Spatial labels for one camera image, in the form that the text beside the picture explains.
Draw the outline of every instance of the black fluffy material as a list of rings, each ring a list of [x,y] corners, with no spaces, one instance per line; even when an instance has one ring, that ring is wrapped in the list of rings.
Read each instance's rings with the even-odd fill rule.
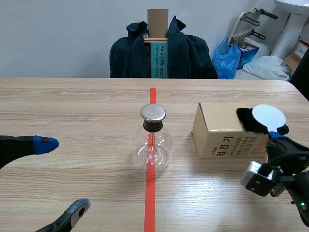
[[[267,127],[256,121],[253,117],[252,109],[239,108],[236,110],[236,113],[246,131],[257,134],[268,134]],[[289,131],[289,127],[286,124],[283,127],[278,128],[278,133],[281,135],[285,135]]]

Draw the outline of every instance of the white wall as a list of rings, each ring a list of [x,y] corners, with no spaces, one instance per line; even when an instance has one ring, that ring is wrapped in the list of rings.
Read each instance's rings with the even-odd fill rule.
[[[303,31],[301,32],[301,38],[309,40],[309,19],[305,23]]]
[[[2,0],[0,76],[108,77],[112,44],[128,24],[147,20],[147,8],[169,8],[169,20],[176,15],[185,33],[206,40],[212,56],[239,14],[255,6],[279,16],[261,16],[257,29],[273,47],[287,13],[272,0]]]

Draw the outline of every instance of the silver cap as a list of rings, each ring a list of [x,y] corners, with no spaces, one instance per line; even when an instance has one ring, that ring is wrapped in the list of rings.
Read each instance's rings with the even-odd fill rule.
[[[159,104],[147,104],[140,110],[140,116],[147,122],[161,122],[166,117],[166,110]]]

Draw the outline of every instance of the wooden table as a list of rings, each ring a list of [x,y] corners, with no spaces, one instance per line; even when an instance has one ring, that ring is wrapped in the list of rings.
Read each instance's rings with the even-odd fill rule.
[[[0,78],[1,134],[60,141],[55,152],[0,171],[0,231],[36,231],[88,197],[92,206],[75,232],[142,232],[145,170],[130,149],[150,87],[174,142],[156,179],[157,232],[308,231],[287,193],[263,198],[240,185],[250,159],[199,160],[191,135],[198,102],[262,101],[282,109],[289,136],[309,146],[309,104],[291,84],[71,78]]]

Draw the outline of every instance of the glass bottle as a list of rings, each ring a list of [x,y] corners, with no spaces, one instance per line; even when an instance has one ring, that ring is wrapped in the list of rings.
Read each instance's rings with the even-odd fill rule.
[[[143,125],[135,132],[132,146],[136,163],[144,168],[155,165],[163,170],[172,156],[172,137],[163,127],[166,110],[159,104],[147,104],[140,110]]]

